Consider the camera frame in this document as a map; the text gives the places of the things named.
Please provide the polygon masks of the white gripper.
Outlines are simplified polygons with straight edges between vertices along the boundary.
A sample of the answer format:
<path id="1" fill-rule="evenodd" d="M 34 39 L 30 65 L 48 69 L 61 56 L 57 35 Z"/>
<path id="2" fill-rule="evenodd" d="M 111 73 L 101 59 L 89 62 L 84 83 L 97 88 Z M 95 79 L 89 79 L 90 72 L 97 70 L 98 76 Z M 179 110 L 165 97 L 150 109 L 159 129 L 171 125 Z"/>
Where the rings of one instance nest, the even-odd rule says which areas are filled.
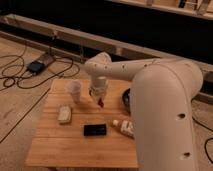
<path id="1" fill-rule="evenodd" d="M 104 76 L 92 77 L 90 80 L 90 88 L 89 88 L 92 100 L 95 103 L 98 103 L 100 98 L 97 95 L 102 95 L 101 100 L 102 103 L 104 103 L 107 95 L 106 93 L 107 88 L 108 88 L 108 80 L 106 77 Z"/>

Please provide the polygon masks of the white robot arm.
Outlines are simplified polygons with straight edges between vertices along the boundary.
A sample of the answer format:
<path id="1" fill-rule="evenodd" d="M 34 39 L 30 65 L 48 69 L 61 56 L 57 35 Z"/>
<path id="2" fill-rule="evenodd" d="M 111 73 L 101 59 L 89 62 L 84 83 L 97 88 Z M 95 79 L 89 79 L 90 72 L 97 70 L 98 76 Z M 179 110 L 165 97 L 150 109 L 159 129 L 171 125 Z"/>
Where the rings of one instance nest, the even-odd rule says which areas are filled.
<path id="1" fill-rule="evenodd" d="M 100 76 L 131 83 L 140 171 L 199 171 L 191 109 L 203 84 L 198 65 L 166 58 L 113 62 L 102 52 L 85 62 L 85 71 L 93 86 Z"/>

